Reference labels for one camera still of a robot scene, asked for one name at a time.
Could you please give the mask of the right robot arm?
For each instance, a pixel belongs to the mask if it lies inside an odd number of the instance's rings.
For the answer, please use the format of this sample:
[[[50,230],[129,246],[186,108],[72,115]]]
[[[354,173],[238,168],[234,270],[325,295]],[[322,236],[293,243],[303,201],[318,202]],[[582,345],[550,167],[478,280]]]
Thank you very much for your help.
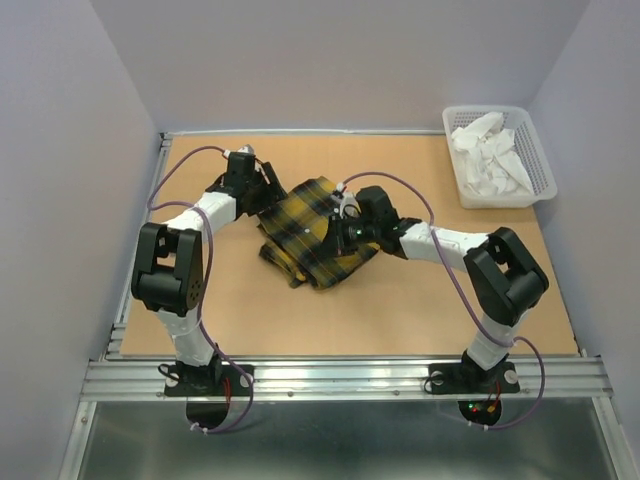
[[[473,315],[478,333],[463,354],[460,378],[472,390],[482,390],[496,378],[496,368],[514,344],[521,320],[549,288],[538,262],[511,229],[468,233],[436,227],[427,221],[400,217],[379,186],[348,193],[339,184],[332,196],[338,206],[329,217],[322,243],[332,257],[347,256],[375,244],[404,260],[442,265],[463,304],[469,306],[454,270],[465,272],[482,315]]]

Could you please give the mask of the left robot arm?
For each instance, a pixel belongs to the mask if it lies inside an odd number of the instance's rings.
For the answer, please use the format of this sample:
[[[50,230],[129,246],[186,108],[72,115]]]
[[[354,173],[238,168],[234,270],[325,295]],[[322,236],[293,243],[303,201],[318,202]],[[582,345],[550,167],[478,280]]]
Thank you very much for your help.
[[[169,395],[213,395],[227,387],[222,358],[202,329],[212,238],[286,196],[271,164],[259,160],[251,146],[222,155],[225,172],[195,204],[185,204],[164,223],[143,224],[138,235],[131,294],[156,314],[173,341],[175,363],[159,368]]]

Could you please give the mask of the yellow plaid long sleeve shirt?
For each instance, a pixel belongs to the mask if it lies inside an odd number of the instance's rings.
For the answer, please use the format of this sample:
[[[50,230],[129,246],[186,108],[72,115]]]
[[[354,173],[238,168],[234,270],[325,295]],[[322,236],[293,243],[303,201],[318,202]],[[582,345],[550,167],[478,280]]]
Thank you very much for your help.
[[[334,188],[335,183],[324,176],[308,179],[258,215],[258,229],[264,236],[259,257],[277,267],[291,288],[303,284],[316,290],[332,288],[378,253],[375,244],[361,245],[343,257],[322,252],[329,216],[337,207]]]

